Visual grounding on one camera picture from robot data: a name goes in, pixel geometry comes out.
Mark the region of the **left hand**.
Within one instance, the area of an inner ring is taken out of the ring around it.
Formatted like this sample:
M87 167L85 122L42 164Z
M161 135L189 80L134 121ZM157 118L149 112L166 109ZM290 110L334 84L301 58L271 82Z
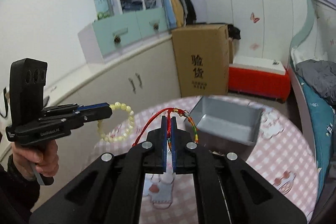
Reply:
M45 177L53 177L59 170L58 145L55 140L48 141L43 151L22 147L19 143L11 143L11 149L15 167L26 180L35 179L31 162L37 173Z

